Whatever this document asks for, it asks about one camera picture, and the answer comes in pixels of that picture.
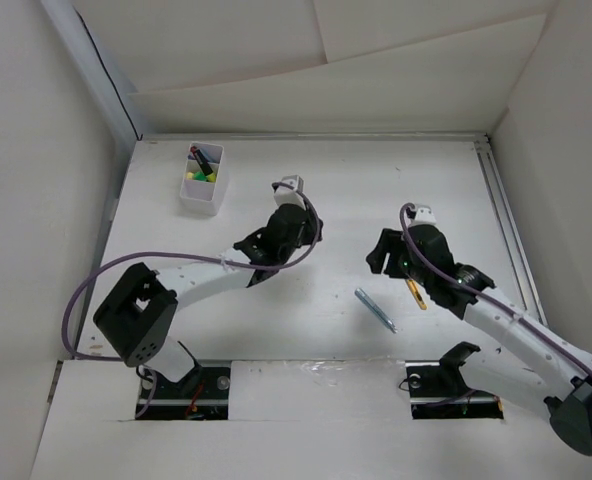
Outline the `light blue pen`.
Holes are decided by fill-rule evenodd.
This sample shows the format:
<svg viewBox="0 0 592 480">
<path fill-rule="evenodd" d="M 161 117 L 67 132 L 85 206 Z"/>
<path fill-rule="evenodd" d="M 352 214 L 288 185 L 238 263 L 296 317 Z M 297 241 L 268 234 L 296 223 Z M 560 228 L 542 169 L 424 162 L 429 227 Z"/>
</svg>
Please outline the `light blue pen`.
<svg viewBox="0 0 592 480">
<path fill-rule="evenodd" d="M 397 333 L 393 320 L 363 289 L 357 288 L 354 295 L 391 333 Z"/>
</svg>

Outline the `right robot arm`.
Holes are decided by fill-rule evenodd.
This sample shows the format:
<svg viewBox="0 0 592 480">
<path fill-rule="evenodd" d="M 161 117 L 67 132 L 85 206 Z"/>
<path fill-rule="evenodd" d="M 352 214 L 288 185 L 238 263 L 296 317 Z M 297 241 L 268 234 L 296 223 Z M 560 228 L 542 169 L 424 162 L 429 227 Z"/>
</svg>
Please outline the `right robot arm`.
<svg viewBox="0 0 592 480">
<path fill-rule="evenodd" d="M 443 354 L 444 390 L 505 398 L 543 417 L 572 450 L 592 456 L 592 354 L 514 306 L 482 271 L 455 262 L 431 224 L 383 229 L 366 262 L 374 274 L 421 285 L 437 306 L 497 342 L 489 353 L 462 341 Z"/>
</svg>

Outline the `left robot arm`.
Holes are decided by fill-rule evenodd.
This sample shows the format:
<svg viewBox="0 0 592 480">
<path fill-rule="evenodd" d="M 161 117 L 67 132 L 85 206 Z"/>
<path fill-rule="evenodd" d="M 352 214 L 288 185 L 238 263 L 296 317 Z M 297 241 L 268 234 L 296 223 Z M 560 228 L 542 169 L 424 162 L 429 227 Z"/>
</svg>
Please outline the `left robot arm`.
<svg viewBox="0 0 592 480">
<path fill-rule="evenodd" d="M 144 367 L 177 396 L 198 387 L 202 366 L 169 335 L 177 311 L 276 275 L 294 252 L 322 239 L 313 209 L 283 204 L 266 226 L 235 243 L 215 263 L 191 261 L 155 271 L 131 265 L 96 310 L 93 321 L 126 366 Z"/>
</svg>

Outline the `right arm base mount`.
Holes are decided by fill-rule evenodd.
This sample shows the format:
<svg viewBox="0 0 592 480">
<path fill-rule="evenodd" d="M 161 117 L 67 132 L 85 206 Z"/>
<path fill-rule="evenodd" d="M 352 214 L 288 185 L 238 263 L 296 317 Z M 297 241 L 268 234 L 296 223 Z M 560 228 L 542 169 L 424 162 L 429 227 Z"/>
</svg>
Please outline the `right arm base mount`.
<svg viewBox="0 0 592 480">
<path fill-rule="evenodd" d="M 438 360 L 405 362 L 405 376 L 398 389 L 409 395 L 414 420 L 503 420 L 500 399 L 489 392 L 471 389 L 460 368 L 480 348 L 460 342 Z"/>
</svg>

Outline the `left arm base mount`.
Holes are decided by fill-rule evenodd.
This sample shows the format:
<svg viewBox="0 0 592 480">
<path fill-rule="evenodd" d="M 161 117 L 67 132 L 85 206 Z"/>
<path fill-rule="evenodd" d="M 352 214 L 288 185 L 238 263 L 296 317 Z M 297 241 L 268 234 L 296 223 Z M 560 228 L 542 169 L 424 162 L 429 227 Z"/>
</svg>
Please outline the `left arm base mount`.
<svg viewBox="0 0 592 480">
<path fill-rule="evenodd" d="M 221 421 L 228 419 L 231 363 L 203 363 L 179 386 L 144 367 L 136 370 L 140 380 L 135 406 L 137 420 Z"/>
</svg>

